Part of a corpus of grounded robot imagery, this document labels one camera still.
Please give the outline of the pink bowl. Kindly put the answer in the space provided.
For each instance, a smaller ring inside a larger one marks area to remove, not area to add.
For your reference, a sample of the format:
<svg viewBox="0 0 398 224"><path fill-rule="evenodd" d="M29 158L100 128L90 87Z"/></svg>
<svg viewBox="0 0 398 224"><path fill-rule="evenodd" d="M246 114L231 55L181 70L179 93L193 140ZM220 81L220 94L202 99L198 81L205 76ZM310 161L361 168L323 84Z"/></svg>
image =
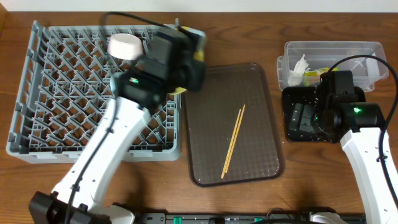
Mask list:
<svg viewBox="0 0 398 224"><path fill-rule="evenodd" d="M111 36L107 52L123 60L135 60L144 54L142 41L131 34L114 34Z"/></svg>

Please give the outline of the yellow plate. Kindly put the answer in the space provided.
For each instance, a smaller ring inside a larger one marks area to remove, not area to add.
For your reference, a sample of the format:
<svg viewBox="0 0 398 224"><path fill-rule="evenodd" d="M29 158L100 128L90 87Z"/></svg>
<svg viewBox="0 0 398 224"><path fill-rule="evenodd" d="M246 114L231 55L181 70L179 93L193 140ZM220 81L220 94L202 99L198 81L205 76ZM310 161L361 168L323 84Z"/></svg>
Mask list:
<svg viewBox="0 0 398 224"><path fill-rule="evenodd" d="M193 34L195 37L198 37L198 43L196 44L196 50L193 54L193 58L195 60L205 61L205 53L204 48L206 45L207 36L202 30L194 29L187 26L181 26L181 30L188 31L190 34Z"/></svg>

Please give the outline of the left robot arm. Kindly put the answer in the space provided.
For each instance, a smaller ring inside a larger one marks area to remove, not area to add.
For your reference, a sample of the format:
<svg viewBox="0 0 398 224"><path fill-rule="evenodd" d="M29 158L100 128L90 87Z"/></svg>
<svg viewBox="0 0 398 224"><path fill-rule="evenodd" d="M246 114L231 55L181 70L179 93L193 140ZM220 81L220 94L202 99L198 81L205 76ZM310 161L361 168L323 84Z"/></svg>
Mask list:
<svg viewBox="0 0 398 224"><path fill-rule="evenodd" d="M131 143L150 121L150 111L180 89L197 91L205 77L206 35L190 27L158 29L147 52L130 34L114 34L113 57L130 60L128 71L114 74L109 99L94 135L50 194L37 192L29 203L35 223L132 223L134 213L103 205L111 179Z"/></svg>

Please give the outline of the wooden chopstick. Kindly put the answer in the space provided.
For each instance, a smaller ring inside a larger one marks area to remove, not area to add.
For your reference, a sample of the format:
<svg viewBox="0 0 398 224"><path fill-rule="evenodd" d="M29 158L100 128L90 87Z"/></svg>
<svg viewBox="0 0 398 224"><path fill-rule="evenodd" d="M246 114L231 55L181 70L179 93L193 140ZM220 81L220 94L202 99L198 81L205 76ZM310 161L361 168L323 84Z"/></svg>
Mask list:
<svg viewBox="0 0 398 224"><path fill-rule="evenodd" d="M235 122L233 133L232 133L232 137L230 139L229 148L228 148L228 151L227 151L226 159L225 159L223 170L222 170L222 173L221 173L221 179L224 178L224 175L225 175L225 172L226 172L226 166L227 166L227 163L229 161L229 156L231 154L233 140L234 140L234 137L236 135L236 130L237 130L237 127L238 127L238 121L239 121L240 115L241 115L241 109L239 109L238 116L236 118L236 122Z"/></svg>
<svg viewBox="0 0 398 224"><path fill-rule="evenodd" d="M241 115L240 115L240 118L239 118L239 121L238 121L238 127L237 127L237 130L236 130L236 135L235 135L234 140L233 140L231 154L229 156L229 161L228 161L227 166L226 166L225 174L228 172L228 169L229 169L229 165L230 165L231 158L232 158L232 155L233 155L234 147L236 145L236 141L237 141L237 138L238 138L238 134L239 134L239 130L240 130L240 127L241 127L242 120L243 120L243 114L245 112L245 109L246 109L246 105L243 105L243 108L241 109Z"/></svg>

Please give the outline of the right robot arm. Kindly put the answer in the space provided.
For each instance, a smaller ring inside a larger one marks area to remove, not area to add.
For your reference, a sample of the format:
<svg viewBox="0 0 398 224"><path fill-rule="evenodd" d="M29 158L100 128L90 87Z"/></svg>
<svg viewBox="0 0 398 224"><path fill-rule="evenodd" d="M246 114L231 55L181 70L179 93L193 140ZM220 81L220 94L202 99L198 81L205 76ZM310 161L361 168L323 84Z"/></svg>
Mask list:
<svg viewBox="0 0 398 224"><path fill-rule="evenodd" d="M282 92L287 139L341 145L354 172L367 223L397 223L397 189L386 124L376 103L366 102L351 71L326 72L315 86Z"/></svg>

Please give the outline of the yellow green snack wrapper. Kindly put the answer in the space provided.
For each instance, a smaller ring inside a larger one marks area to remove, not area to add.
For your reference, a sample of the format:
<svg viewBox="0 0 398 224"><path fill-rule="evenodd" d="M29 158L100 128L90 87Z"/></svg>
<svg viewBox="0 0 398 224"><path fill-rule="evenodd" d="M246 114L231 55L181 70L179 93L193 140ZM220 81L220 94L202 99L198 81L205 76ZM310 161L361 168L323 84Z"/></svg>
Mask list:
<svg viewBox="0 0 398 224"><path fill-rule="evenodd" d="M320 83L320 75L326 73L327 71L329 71L328 67L305 72L303 75L304 86L311 86Z"/></svg>

